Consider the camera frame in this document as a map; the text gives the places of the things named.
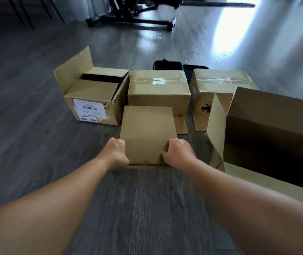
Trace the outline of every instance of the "wooden floor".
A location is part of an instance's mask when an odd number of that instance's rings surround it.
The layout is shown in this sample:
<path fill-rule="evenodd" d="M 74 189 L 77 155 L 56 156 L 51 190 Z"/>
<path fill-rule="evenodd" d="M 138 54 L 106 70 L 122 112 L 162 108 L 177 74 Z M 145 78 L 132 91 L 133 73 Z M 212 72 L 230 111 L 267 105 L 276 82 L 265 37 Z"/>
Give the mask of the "wooden floor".
<path fill-rule="evenodd" d="M 255 9 L 160 7 L 143 18 L 162 27 L 63 25 L 32 17 L 36 30 L 0 16 L 0 206 L 55 181 L 96 156 L 120 126 L 74 119 L 52 71 L 90 46 L 95 66 L 152 69 L 176 60 L 241 69 L 264 91 L 303 98 L 303 0 L 252 0 Z M 181 136 L 198 158 L 211 146 Z M 177 170 L 126 170 L 102 180 L 67 254 L 242 254 Z"/>

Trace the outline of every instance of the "open cardboard box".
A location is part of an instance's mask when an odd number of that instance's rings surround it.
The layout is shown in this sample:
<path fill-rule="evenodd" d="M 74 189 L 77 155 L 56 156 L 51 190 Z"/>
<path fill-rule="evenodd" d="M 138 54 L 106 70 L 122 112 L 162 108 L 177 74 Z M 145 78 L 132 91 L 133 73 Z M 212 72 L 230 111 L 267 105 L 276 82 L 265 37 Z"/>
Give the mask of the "open cardboard box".
<path fill-rule="evenodd" d="M 120 139 L 126 142 L 129 168 L 168 167 L 161 154 L 171 138 L 176 138 L 171 107 L 124 107 Z"/>
<path fill-rule="evenodd" d="M 162 106 L 173 109 L 177 134 L 187 134 L 185 116 L 191 93 L 184 71 L 132 71 L 128 104 L 133 106 Z"/>
<path fill-rule="evenodd" d="M 79 121 L 118 125 L 129 86 L 129 70 L 92 64 L 89 47 L 54 70 L 65 101 Z"/>
<path fill-rule="evenodd" d="M 238 87 L 226 115 L 214 96 L 210 165 L 303 203 L 303 100 Z"/>
<path fill-rule="evenodd" d="M 214 93 L 227 113 L 237 87 L 258 90 L 244 71 L 194 69 L 189 89 L 196 131 L 205 132 L 207 129 Z"/>

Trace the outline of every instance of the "white label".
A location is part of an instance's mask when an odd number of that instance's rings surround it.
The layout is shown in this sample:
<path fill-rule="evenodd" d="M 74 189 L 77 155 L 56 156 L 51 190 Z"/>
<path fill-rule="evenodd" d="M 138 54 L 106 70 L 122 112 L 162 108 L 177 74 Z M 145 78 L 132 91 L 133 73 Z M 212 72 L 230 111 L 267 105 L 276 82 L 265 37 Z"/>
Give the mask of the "white label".
<path fill-rule="evenodd" d="M 106 111 L 101 103 L 73 99 L 74 109 L 82 121 L 97 122 L 97 118 L 107 119 Z"/>

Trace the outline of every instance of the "cardboard box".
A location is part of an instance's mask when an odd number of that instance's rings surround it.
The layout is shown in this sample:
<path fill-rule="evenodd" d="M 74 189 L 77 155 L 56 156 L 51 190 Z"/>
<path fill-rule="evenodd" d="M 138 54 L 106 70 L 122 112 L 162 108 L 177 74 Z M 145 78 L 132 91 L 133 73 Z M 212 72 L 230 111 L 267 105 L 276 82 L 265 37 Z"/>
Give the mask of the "cardboard box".
<path fill-rule="evenodd" d="M 207 129 L 214 93 L 227 113 L 237 87 L 258 90 L 244 71 L 194 69 L 189 89 L 196 131 L 205 132 Z"/>
<path fill-rule="evenodd" d="M 165 165 L 161 154 L 170 138 L 176 138 L 171 107 L 124 107 L 120 139 L 126 142 L 131 167 Z"/>
<path fill-rule="evenodd" d="M 185 116 L 191 93 L 184 71 L 133 71 L 130 77 L 128 103 L 134 106 L 170 106 L 177 134 L 187 134 Z"/>
<path fill-rule="evenodd" d="M 303 203 L 303 100 L 238 87 L 228 114 L 216 94 L 210 165 Z"/>
<path fill-rule="evenodd" d="M 118 125 L 129 86 L 129 70 L 99 68 L 92 64 L 89 47 L 54 70 L 75 118 Z"/>

